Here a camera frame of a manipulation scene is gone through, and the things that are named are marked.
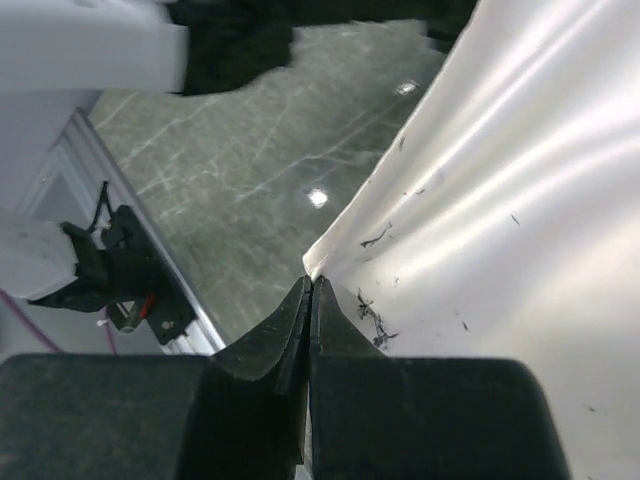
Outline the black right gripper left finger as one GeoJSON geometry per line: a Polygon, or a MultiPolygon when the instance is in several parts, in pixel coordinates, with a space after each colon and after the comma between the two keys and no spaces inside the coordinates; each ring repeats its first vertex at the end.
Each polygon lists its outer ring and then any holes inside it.
{"type": "Polygon", "coordinates": [[[25,354],[1,367],[5,479],[291,479],[311,282],[213,356],[25,354]]]}

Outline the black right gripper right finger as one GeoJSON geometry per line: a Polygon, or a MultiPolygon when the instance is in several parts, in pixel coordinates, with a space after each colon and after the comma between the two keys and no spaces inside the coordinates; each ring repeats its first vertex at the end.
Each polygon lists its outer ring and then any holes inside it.
{"type": "Polygon", "coordinates": [[[535,376],[508,359],[390,357],[318,279],[310,313],[317,479],[566,479],[535,376]]]}

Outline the cream pillowcase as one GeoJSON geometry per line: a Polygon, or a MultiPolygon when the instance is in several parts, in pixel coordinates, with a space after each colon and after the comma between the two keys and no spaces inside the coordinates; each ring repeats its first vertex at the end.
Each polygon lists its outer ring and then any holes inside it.
{"type": "Polygon", "coordinates": [[[523,362],[576,479],[639,475],[639,5],[481,1],[305,253],[400,356],[523,362]]]}

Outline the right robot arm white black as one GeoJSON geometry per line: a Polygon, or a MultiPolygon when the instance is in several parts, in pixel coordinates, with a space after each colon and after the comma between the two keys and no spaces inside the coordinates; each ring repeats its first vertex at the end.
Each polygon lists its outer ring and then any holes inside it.
{"type": "Polygon", "coordinates": [[[566,479],[533,374],[520,362],[385,354],[342,308],[384,326],[423,299],[409,226],[371,226],[370,200],[418,172],[411,117],[351,204],[304,257],[306,273],[265,320],[223,346],[94,134],[61,134],[47,161],[96,186],[78,226],[1,214],[1,291],[37,307],[148,322],[197,354],[27,354],[1,369],[6,479],[566,479]],[[99,218],[109,215],[102,228],[99,218]]]}

